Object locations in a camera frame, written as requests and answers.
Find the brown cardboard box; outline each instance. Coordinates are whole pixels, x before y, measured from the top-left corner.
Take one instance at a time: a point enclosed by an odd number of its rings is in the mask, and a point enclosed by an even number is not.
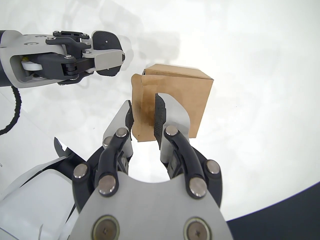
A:
[[[143,75],[134,74],[132,84],[132,134],[138,142],[154,141],[153,122],[156,93],[174,97],[190,117],[189,138],[195,138],[213,79],[198,69],[155,64]]]

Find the white table surface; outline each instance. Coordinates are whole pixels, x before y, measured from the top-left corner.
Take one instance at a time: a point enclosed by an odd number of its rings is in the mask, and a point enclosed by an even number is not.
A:
[[[223,174],[225,219],[320,181],[320,0],[0,0],[0,28],[23,34],[115,33],[126,53],[116,77],[21,89],[21,117],[0,137],[2,191],[56,157],[53,138],[83,158],[151,63],[201,69],[215,81],[191,144]],[[14,113],[1,88],[1,127]],[[156,142],[132,142],[130,176],[168,180]]]

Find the bolt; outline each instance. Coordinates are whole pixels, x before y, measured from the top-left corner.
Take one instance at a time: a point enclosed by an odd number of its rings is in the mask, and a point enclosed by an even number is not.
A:
[[[100,217],[92,229],[92,236],[95,240],[117,240],[119,233],[119,223],[110,215]]]
[[[43,79],[42,76],[40,76],[40,75],[38,75],[38,74],[35,74],[35,73],[33,73],[33,74],[31,75],[31,77],[33,77],[33,78],[35,78],[35,79]]]
[[[189,219],[184,225],[185,240],[208,240],[211,239],[210,230],[204,220],[198,217]]]
[[[219,164],[211,159],[207,161],[207,169],[211,174],[218,174],[220,172]]]
[[[86,164],[79,164],[73,170],[73,176],[77,179],[81,179],[84,175],[86,175],[88,171],[88,167]]]
[[[192,194],[199,198],[203,198],[207,194],[207,184],[200,177],[190,179],[189,188]]]
[[[116,187],[116,179],[112,175],[103,176],[98,183],[98,191],[102,196],[108,195]]]
[[[107,136],[107,137],[103,140],[102,145],[103,145],[104,147],[107,147],[107,146],[109,145],[110,141],[111,141],[111,138],[112,138],[112,136]]]
[[[124,127],[120,127],[116,132],[115,135],[117,137],[125,137],[127,135],[128,131]]]
[[[77,80],[78,78],[79,78],[79,74],[77,74],[77,77],[76,77],[76,78],[70,79],[70,81],[75,81],[75,80]]]
[[[178,133],[178,129],[177,129],[177,127],[175,127],[173,125],[168,125],[165,128],[165,132],[170,136],[174,136],[174,135],[176,135]]]

